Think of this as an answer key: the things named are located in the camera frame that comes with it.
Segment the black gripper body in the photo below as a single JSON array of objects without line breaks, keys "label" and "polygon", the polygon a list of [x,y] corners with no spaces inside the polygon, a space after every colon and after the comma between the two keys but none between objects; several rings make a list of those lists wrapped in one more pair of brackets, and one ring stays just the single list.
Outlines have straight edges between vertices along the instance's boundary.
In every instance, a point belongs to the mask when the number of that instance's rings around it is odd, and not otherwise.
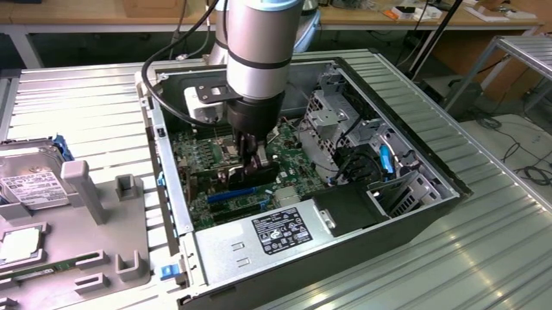
[{"label": "black gripper body", "polygon": [[227,122],[235,134],[265,138],[277,125],[286,92],[269,99],[239,98],[227,102]]}]

